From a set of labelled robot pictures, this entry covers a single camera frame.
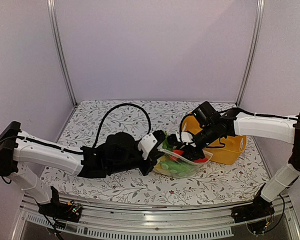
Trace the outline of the red carrot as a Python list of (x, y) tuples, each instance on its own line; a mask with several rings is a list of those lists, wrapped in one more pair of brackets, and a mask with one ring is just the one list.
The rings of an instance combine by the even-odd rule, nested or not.
[(171, 161), (178, 162), (181, 160), (180, 157), (187, 159), (193, 163), (206, 163), (208, 158), (204, 155), (204, 153), (192, 152), (190, 150), (173, 150), (172, 151), (176, 156), (172, 155), (169, 157)]

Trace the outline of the yellow lemon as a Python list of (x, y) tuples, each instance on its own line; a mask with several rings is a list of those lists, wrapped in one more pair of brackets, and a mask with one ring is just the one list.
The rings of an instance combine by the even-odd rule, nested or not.
[(161, 168), (161, 165), (160, 164), (157, 164), (153, 170), (156, 172), (156, 173), (161, 173), (162, 172), (162, 168)]

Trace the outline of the green cucumber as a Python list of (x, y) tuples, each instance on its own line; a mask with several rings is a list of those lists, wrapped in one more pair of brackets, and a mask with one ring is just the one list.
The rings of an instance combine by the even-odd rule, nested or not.
[(189, 164), (170, 160), (162, 161), (159, 165), (165, 175), (175, 178), (187, 177), (193, 171)]

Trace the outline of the clear zip top bag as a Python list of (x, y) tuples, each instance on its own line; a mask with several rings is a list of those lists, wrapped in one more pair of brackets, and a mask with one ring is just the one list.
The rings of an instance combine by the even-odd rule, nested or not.
[[(162, 145), (160, 145), (158, 149), (161, 152), (163, 152), (164, 155), (158, 159), (157, 164), (160, 164), (160, 162), (163, 162), (163, 161), (173, 161), (173, 160), (170, 160), (170, 156), (177, 156), (175, 153), (173, 153), (173, 150), (176, 150), (176, 146), (174, 146), (174, 148), (173, 148), (172, 151), (164, 149)], [(213, 154), (210, 153), (210, 152), (207, 152), (205, 150), (203, 150), (203, 152), (204, 152), (205, 156), (208, 158), (207, 162), (209, 162), (211, 160)], [(158, 173), (158, 174), (162, 174), (162, 175), (165, 175), (165, 176), (168, 176), (168, 177), (173, 177), (173, 178), (179, 178), (179, 179), (181, 179), (181, 178), (187, 178), (187, 177), (193, 177), (197, 173), (197, 171), (200, 168), (202, 168), (204, 166), (204, 164), (207, 163), (207, 162), (205, 162), (205, 163), (195, 163), (195, 162), (191, 162), (191, 161), (187, 160), (186, 158), (183, 158), (183, 157), (180, 157), (180, 158), (181, 158), (181, 160), (176, 161), (176, 162), (183, 163), (183, 164), (188, 164), (188, 165), (190, 165), (192, 167), (192, 172), (188, 176), (186, 176), (186, 177), (168, 176), (168, 175), (165, 175), (163, 173), (163, 170), (161, 171), (161, 173)]]

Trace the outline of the green lettuce leaf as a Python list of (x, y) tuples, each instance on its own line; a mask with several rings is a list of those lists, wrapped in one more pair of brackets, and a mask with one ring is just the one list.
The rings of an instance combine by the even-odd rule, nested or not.
[(165, 140), (162, 142), (162, 147), (166, 150), (172, 151), (175, 146), (176, 135), (175, 134), (168, 134), (164, 131)]

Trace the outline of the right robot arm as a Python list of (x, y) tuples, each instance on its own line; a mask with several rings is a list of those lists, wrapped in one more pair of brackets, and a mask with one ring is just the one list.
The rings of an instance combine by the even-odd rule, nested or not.
[(252, 113), (239, 107), (217, 111), (205, 101), (190, 116), (198, 122), (201, 131), (190, 133), (179, 130), (172, 137), (174, 145), (190, 145), (196, 151), (208, 147), (220, 138), (254, 136), (292, 144), (287, 163), (256, 193), (252, 203), (233, 207), (234, 221), (254, 220), (274, 213), (273, 200), (294, 184), (300, 176), (300, 113), (292, 116)]

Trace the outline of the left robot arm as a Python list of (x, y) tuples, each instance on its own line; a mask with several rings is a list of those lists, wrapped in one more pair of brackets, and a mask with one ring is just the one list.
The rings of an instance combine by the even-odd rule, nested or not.
[(0, 134), (0, 177), (17, 183), (53, 216), (64, 213), (58, 192), (47, 187), (27, 163), (57, 168), (85, 179), (101, 179), (138, 169), (148, 175), (163, 155), (158, 147), (165, 140), (162, 130), (135, 140), (126, 132), (111, 134), (98, 147), (70, 147), (34, 137), (12, 121)]

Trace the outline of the yellow plastic basket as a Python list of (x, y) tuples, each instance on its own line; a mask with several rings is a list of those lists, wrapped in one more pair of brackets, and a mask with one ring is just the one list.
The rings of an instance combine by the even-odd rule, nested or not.
[[(192, 115), (186, 116), (180, 125), (183, 132), (190, 132), (193, 135), (202, 130), (200, 124)], [(213, 154), (210, 161), (232, 165), (244, 152), (246, 145), (246, 136), (227, 136), (226, 138), (223, 137), (220, 140), (215, 140), (204, 150)]]

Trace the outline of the floral tablecloth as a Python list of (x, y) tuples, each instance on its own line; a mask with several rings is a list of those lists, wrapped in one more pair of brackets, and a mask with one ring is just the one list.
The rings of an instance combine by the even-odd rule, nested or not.
[[(140, 139), (148, 130), (175, 133), (183, 116), (197, 107), (191, 101), (142, 101), (134, 107), (118, 100), (86, 100), (76, 108), (63, 131), (61, 145), (92, 146), (106, 137), (127, 132)], [(41, 179), (60, 193), (84, 198), (142, 205), (216, 205), (250, 201), (269, 180), (263, 161), (251, 137), (246, 148), (231, 165), (206, 163), (194, 176), (173, 178), (139, 170), (120, 172), (101, 179), (71, 176), (46, 167)]]

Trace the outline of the aluminium front rail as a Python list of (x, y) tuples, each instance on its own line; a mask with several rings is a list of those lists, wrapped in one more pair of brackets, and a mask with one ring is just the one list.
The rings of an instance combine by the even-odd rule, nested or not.
[(288, 194), (273, 202), (269, 232), (251, 232), (261, 218), (235, 222), (234, 207), (212, 205), (141, 205), (61, 194), (60, 200), (82, 205), (79, 222), (59, 229), (64, 240), (300, 240), (300, 224)]

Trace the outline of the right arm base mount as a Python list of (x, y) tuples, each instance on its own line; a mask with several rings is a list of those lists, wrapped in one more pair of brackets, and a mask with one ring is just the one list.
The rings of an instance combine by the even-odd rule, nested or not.
[(256, 197), (250, 204), (236, 206), (231, 209), (231, 217), (235, 223), (254, 220), (254, 222), (247, 225), (247, 228), (255, 235), (266, 232), (270, 222), (265, 217), (271, 217), (274, 213), (272, 202), (267, 202), (261, 197)]

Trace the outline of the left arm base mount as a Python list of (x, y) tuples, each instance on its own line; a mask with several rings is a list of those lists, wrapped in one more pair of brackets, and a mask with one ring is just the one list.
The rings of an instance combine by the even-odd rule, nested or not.
[(68, 222), (78, 223), (82, 215), (82, 206), (78, 204), (67, 204), (67, 203), (47, 203), (39, 204), (38, 212), (47, 217), (52, 217), (57, 220), (64, 220)]

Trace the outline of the right aluminium post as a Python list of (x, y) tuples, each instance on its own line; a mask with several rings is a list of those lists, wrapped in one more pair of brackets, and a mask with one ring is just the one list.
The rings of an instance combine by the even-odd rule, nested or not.
[(253, 31), (252, 31), (252, 39), (250, 42), (249, 52), (247, 61), (245, 64), (243, 77), (241, 80), (239, 92), (236, 98), (235, 104), (239, 107), (244, 99), (244, 95), (248, 86), (250, 74), (252, 71), (253, 63), (255, 54), (258, 47), (258, 41), (260, 37), (260, 32), (262, 28), (262, 22), (263, 22), (263, 15), (264, 15), (264, 9), (265, 9), (265, 1), (264, 0), (258, 0), (256, 3), (256, 12), (255, 12), (255, 19), (254, 19), (254, 25), (253, 25)]

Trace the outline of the aluminium post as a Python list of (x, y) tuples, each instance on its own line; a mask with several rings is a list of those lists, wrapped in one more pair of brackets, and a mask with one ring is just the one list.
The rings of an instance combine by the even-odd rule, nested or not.
[(258, 41), (260, 37), (260, 32), (262, 28), (262, 22), (263, 22), (263, 15), (264, 15), (264, 9), (265, 9), (265, 1), (264, 0), (258, 0), (256, 3), (256, 12), (255, 12), (255, 19), (254, 19), (254, 25), (253, 25), (253, 31), (252, 31), (252, 39), (250, 42), (249, 52), (247, 61), (245, 64), (243, 77), (241, 80), (239, 92), (236, 98), (235, 104), (239, 107), (244, 99), (244, 95), (248, 86), (250, 74), (252, 71), (253, 63), (255, 54), (258, 47)]
[(47, 0), (46, 2), (47, 2), (48, 15), (49, 15), (49, 20), (50, 20), (50, 25), (52, 30), (52, 36), (55, 44), (55, 49), (56, 49), (63, 81), (65, 84), (66, 91), (68, 93), (69, 100), (72, 106), (75, 108), (78, 105), (78, 101), (75, 96), (75, 91), (71, 82), (71, 78), (70, 78), (70, 74), (66, 62), (66, 57), (63, 50), (61, 34), (58, 25), (56, 3), (54, 0)]

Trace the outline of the left aluminium post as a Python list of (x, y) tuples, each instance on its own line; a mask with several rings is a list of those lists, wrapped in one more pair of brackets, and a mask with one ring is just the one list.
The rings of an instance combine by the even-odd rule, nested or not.
[(46, 2), (47, 2), (48, 15), (49, 15), (49, 20), (50, 20), (50, 25), (52, 30), (52, 36), (55, 44), (55, 49), (56, 49), (63, 81), (65, 84), (66, 91), (68, 93), (69, 100), (72, 106), (75, 108), (78, 105), (78, 101), (75, 96), (75, 91), (71, 82), (71, 78), (70, 78), (70, 74), (66, 62), (66, 57), (63, 50), (61, 34), (58, 25), (56, 3), (54, 0), (47, 0)]

